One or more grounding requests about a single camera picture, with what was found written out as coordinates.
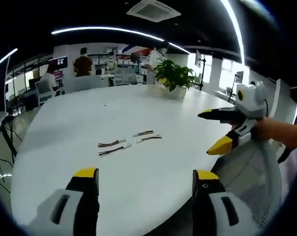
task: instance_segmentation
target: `floor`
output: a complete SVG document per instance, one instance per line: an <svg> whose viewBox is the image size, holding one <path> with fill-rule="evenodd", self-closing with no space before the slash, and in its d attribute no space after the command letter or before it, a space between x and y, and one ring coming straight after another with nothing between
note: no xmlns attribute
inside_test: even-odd
<svg viewBox="0 0 297 236"><path fill-rule="evenodd" d="M25 137L26 131L30 126L30 123L38 113L39 108L35 108L32 111L25 112L16 116L13 121L13 145L18 151L21 145L21 140ZM7 212L12 214L10 188L12 178L12 155L6 141L2 134L0 134L0 199L2 200Z"/></svg>

